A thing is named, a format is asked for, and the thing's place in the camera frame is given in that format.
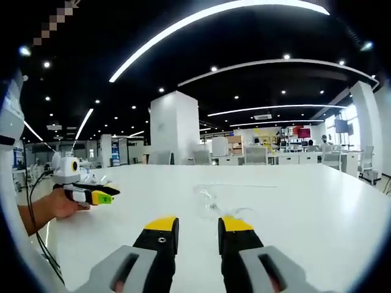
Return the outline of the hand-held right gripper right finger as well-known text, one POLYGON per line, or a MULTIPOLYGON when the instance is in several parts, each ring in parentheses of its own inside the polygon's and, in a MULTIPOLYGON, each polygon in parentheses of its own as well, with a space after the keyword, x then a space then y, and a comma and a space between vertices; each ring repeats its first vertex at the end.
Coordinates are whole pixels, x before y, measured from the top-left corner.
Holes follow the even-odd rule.
POLYGON ((221 273, 227 292, 318 292, 305 270, 274 246, 265 246, 254 228, 227 215, 218 219, 221 273))

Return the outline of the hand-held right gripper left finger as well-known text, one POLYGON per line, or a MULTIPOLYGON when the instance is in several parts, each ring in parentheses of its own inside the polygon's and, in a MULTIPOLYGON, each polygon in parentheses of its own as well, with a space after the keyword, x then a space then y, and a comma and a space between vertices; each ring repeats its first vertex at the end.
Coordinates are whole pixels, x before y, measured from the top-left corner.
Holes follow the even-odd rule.
POLYGON ((175 275, 179 218, 148 223, 132 246, 123 245, 90 271, 76 292, 169 292, 175 275))

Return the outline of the person's left hand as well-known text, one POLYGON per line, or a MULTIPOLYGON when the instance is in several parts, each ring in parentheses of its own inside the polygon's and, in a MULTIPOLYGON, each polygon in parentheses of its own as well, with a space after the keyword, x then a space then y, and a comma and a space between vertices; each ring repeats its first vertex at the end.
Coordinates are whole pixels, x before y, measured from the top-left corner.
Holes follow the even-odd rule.
POLYGON ((78 211, 88 211, 90 206, 82 206, 75 201, 69 200, 63 188, 54 189, 44 197, 45 209, 50 220, 64 219, 72 216, 78 211))

